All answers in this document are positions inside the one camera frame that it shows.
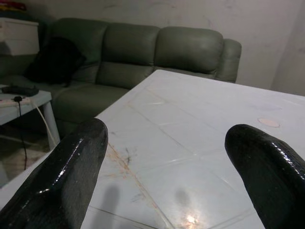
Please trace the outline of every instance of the table leg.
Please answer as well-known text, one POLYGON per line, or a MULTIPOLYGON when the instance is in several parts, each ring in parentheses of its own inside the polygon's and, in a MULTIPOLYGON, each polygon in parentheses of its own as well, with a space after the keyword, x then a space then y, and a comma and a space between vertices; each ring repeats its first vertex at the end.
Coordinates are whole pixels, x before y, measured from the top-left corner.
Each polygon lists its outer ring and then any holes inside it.
POLYGON ((52 106, 50 102, 47 102, 46 104, 43 105, 43 112, 44 112, 44 118, 46 119, 46 122, 49 126, 50 132, 55 140, 55 145, 52 141, 52 138, 48 132, 48 140, 49 140, 49 146, 50 150, 52 150, 60 141, 58 130, 57 130, 57 125, 55 122, 52 106))

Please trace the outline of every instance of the green leather sofa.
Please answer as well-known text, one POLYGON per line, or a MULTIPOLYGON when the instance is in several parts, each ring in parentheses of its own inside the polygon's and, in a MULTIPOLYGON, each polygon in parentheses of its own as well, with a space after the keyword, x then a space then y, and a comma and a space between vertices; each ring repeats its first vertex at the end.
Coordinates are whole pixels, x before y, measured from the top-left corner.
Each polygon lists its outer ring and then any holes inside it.
POLYGON ((33 83, 22 76, 34 56, 0 56, 0 84, 36 85, 52 94, 61 136, 96 116, 157 69, 234 83, 240 43, 213 30, 65 18, 51 36, 73 41, 86 56, 71 85, 33 83))

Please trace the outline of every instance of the white cable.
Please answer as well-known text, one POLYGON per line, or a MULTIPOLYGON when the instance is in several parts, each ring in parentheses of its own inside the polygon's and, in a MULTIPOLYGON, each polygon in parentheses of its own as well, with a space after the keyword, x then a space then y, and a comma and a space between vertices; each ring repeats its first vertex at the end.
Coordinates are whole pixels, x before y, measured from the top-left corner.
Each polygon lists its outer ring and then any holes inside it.
POLYGON ((53 144, 56 146, 55 139, 54 139, 53 135, 51 134, 51 131, 50 131, 50 129, 49 129, 49 126, 48 126, 46 120, 44 119, 44 117, 43 117, 43 115, 42 115, 40 109, 38 108, 38 106, 36 105, 36 103, 35 103, 32 99, 30 100, 30 102, 31 102, 32 105, 34 105, 34 107, 38 110, 40 116, 41 116, 42 119, 43 119, 44 124, 46 125, 46 128, 47 128, 47 131, 48 131, 48 133, 49 133, 49 136, 50 136, 50 138, 52 139, 53 144))

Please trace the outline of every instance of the sofa armrest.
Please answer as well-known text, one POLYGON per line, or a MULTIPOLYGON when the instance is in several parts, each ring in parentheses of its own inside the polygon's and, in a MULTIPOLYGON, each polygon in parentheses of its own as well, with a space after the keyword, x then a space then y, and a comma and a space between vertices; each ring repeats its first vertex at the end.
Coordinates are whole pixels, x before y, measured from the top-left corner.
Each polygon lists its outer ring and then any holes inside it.
POLYGON ((241 53, 242 46, 239 42, 224 40, 224 50, 216 72, 216 80, 235 83, 241 53))
POLYGON ((23 75, 34 55, 8 56, 0 55, 0 78, 6 75, 23 75))

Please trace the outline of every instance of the sofa backrest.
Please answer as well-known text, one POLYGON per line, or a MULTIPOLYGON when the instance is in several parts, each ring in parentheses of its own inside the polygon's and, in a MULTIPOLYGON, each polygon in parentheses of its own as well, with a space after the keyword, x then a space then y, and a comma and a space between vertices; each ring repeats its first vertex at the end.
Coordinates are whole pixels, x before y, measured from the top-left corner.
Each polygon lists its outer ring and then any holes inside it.
POLYGON ((213 30, 65 18, 50 31, 73 41, 87 58, 74 80, 132 89, 165 69, 236 81, 241 45, 213 30))
POLYGON ((110 24, 96 83, 132 89, 149 76, 159 30, 153 26, 110 24))

